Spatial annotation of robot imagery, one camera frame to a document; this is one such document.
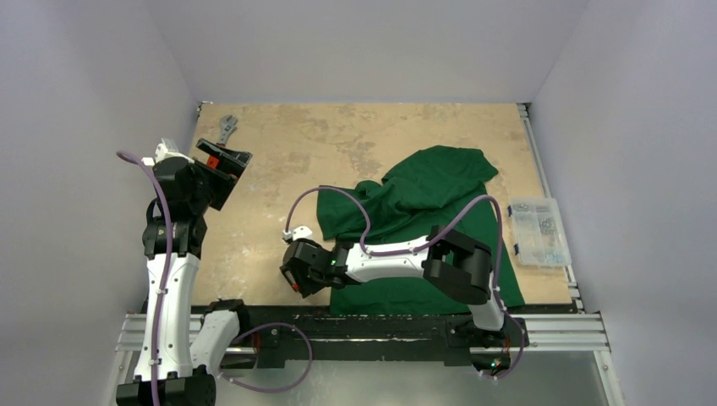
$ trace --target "cable clip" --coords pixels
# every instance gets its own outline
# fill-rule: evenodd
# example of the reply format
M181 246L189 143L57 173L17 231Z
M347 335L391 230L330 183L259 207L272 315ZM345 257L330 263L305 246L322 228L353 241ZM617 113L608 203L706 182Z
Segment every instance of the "cable clip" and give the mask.
M288 230L282 230L282 239L286 243L291 243L293 240L293 233Z

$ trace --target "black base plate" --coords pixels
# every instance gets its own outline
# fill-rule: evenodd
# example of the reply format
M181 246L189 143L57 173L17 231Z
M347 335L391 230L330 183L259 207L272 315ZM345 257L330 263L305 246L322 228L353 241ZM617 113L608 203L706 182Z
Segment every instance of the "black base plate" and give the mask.
M186 378L162 379L158 383L160 404L172 406L206 406L216 400L216 379L207 375L204 366ZM118 406L151 406L149 381L125 383L117 386Z
M283 321L301 329L311 340L316 360L440 361L446 366L471 365L471 347L500 348L506 342L500 333L491 333L490 340L480 331L463 334L457 327L470 321L470 315L336 316L325 306L247 306L246 309L252 327ZM202 310L193 308L193 313ZM516 320L524 326L523 319ZM504 333L512 343L519 343L520 330L512 321L506 321L505 325ZM240 343L242 347L251 345L250 339ZM282 368L287 359L307 358L304 340L291 329L279 328L276 334L272 334L271 329L260 333L258 368ZM252 367L246 362L232 364L229 361L223 367Z

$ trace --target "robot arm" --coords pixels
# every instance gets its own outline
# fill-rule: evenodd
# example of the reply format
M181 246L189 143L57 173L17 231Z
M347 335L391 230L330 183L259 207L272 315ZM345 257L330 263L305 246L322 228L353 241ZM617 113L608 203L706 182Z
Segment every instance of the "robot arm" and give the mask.
M441 230L433 227L428 236L367 249L387 252L418 247ZM451 230L427 250L389 256L366 254L352 243L339 243L328 251L310 237L306 227L296 228L285 236L289 247L281 267L287 282L303 297L326 287L344 288L382 277L419 277L451 299L466 304L475 328L498 332L503 327L505 317L490 292L493 275L490 247L465 234Z
M167 258L164 213L157 217L156 202L147 208L147 226L142 234L147 257L150 294L142 351L134 369L134 381L118 386L117 404L152 404L151 369L156 365L162 404L213 404L214 376L227 347L239 334L241 300L215 302L207 310L199 336L189 346L189 316L194 279L200 266L201 245L206 234L204 213L209 207L221 210L251 154L231 151L200 140L197 147L210 155L207 163L191 159L165 140L154 158L142 162L152 172L167 198L172 219L172 253L166 288L160 278ZM162 296L159 315L157 298ZM157 354L152 354L151 332L157 331Z

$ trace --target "wrench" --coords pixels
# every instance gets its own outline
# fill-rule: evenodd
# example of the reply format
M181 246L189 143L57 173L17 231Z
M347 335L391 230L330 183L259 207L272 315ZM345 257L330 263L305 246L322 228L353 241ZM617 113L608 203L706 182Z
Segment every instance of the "wrench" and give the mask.
M217 145L225 146L227 144L229 135L237 130L237 121L238 119L231 114L227 114L219 119L219 129L222 131L222 134L219 136L219 142L216 143Z

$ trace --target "white wall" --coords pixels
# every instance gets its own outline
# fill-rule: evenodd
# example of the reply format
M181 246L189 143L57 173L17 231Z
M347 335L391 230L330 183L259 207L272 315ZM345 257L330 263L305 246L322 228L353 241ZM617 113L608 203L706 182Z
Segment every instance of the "white wall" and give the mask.
M714 404L717 3L592 0L530 109L627 404Z
M215 102L528 102L587 3L146 1Z
M141 0L0 6L2 404L92 405L146 294L151 186L114 151L188 142L194 101Z

